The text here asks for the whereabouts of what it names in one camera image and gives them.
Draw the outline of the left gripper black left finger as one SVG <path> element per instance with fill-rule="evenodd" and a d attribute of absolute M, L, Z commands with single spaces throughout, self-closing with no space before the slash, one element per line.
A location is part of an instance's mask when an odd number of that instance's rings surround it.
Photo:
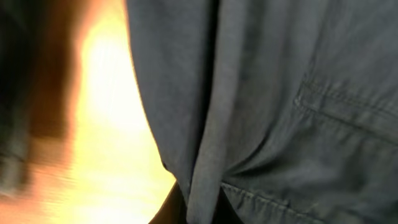
<path fill-rule="evenodd" d="M 186 211 L 182 191 L 176 182 L 149 224 L 187 224 Z"/>

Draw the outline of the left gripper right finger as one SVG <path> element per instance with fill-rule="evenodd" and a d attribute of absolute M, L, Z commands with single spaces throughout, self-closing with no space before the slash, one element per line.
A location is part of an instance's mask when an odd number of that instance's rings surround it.
<path fill-rule="evenodd" d="M 243 224 L 238 214 L 234 211 L 223 189 L 220 189 L 218 201 L 211 224 Z"/>

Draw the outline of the dark blue shorts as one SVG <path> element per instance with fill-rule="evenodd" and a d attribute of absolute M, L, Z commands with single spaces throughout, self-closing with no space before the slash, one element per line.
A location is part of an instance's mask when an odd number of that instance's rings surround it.
<path fill-rule="evenodd" d="M 187 223 L 397 222 L 396 0 L 128 0 Z"/>

